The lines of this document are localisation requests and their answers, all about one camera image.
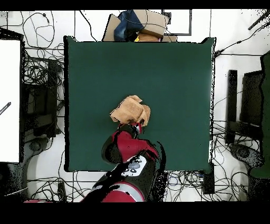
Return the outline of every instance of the cardboard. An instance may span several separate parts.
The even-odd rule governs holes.
[[[157,38],[163,37],[169,21],[168,17],[150,10],[134,10],[134,12],[141,24],[145,26],[140,33],[149,34]]]
[[[114,30],[120,24],[121,20],[111,14],[105,29],[102,41],[114,41]]]
[[[177,36],[164,36],[162,42],[176,42]]]
[[[158,38],[152,35],[139,33],[139,41],[138,42],[158,42]]]

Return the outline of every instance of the green table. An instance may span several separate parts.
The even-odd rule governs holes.
[[[166,170],[207,170],[212,47],[204,43],[65,43],[66,171],[108,171],[101,147],[109,113],[129,95],[151,108],[140,138],[159,141]]]

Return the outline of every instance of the black cable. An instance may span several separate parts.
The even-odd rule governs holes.
[[[221,55],[221,53],[222,53],[223,51],[225,51],[226,49],[230,48],[231,46],[233,46],[233,45],[235,45],[235,44],[240,44],[240,43],[242,43],[242,42],[244,42],[244,41],[249,40],[249,39],[250,39],[257,31],[262,30],[262,29],[266,28],[266,27],[269,26],[269,25],[270,25],[270,21],[267,22],[266,24],[260,26],[258,29],[256,29],[256,30],[254,31],[254,33],[253,33],[251,36],[249,36],[248,38],[246,38],[246,39],[244,39],[244,40],[241,40],[241,41],[237,41],[237,42],[235,42],[235,43],[229,45],[228,47],[226,47],[226,48],[224,48],[224,49],[221,49],[221,50],[216,51],[216,52],[215,52],[215,58],[218,57],[219,55]]]
[[[241,201],[241,199],[238,199],[238,197],[236,197],[235,192],[234,192],[234,188],[233,188],[233,177],[234,177],[236,174],[238,174],[238,173],[244,174],[244,175],[246,175],[247,177],[248,177],[248,174],[239,171],[239,172],[234,173],[234,174],[231,176],[231,178],[230,178],[230,182],[231,182],[231,186],[232,186],[232,192],[233,192],[233,194],[234,194],[234,197],[236,198],[237,201]]]
[[[27,35],[25,34],[25,31],[24,31],[24,25],[25,25],[25,23],[27,22],[27,20],[30,18],[31,20],[32,20],[32,17],[34,16],[34,15],[42,15],[43,17],[45,17],[46,19],[47,19],[47,22],[48,22],[48,25],[47,26],[43,26],[43,27],[52,27],[53,28],[53,37],[52,37],[52,40],[51,41],[48,41],[48,42],[50,42],[50,44],[47,46],[47,47],[45,47],[45,48],[40,48],[40,49],[46,49],[46,48],[49,48],[51,45],[52,45],[52,43],[53,43],[53,40],[54,40],[54,34],[55,34],[55,28],[54,28],[54,17],[53,17],[53,13],[52,13],[52,11],[51,11],[51,15],[52,15],[52,21],[53,21],[53,25],[49,25],[50,24],[50,21],[49,21],[49,19],[47,18],[47,16],[46,16],[46,14],[45,13],[34,13],[34,14],[32,14],[32,15],[30,15],[25,21],[24,21],[24,23],[23,23],[23,33],[24,33],[24,36],[25,36],[25,39],[26,39],[26,43],[28,44],[28,46],[30,46],[30,47],[32,47],[32,48],[39,48],[39,45],[38,45],[38,42],[37,42],[37,46],[32,46],[32,45],[30,45],[29,44],[29,42],[28,42],[28,39],[27,39]],[[35,30],[35,34],[36,34],[36,36],[38,36],[39,34],[37,34],[37,32],[36,32],[36,28],[35,28],[35,26],[34,26],[34,30]]]
[[[79,186],[79,188],[80,188],[80,190],[81,190],[81,193],[82,193],[82,188],[81,188],[81,186],[80,186],[80,184],[79,184],[79,182],[78,182],[77,176],[78,176],[78,171],[77,171],[77,174],[76,174],[76,182],[77,182],[77,184],[78,184],[78,186]]]
[[[256,57],[263,56],[262,54],[220,54],[220,55],[230,55],[230,56],[256,56]]]
[[[91,27],[91,24],[89,23],[88,19],[83,15],[82,11],[80,10],[80,13],[82,14],[83,18],[87,21],[89,27],[90,27],[90,34],[91,34],[91,37],[97,42],[97,40],[93,37],[92,35],[92,27]]]
[[[221,102],[221,101],[223,101],[223,100],[225,100],[225,99],[227,99],[228,97],[230,97],[230,96],[227,96],[227,97],[225,97],[224,99],[222,99],[222,100],[220,100],[220,101],[218,101],[218,102],[216,102],[215,103],[215,105],[214,105],[214,107],[213,107],[213,109],[215,108],[215,106],[219,103],[219,102]]]

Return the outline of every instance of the white panel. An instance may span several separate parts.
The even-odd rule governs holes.
[[[189,10],[165,10],[171,13],[171,24],[167,26],[170,33],[188,33]]]
[[[19,162],[20,41],[0,40],[0,162]]]

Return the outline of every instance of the tan cloth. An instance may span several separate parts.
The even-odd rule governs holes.
[[[142,100],[138,96],[129,96],[110,113],[110,117],[114,122],[119,121],[122,124],[128,124],[131,120],[140,122],[144,119],[142,126],[146,126],[150,117],[150,108],[140,102]]]

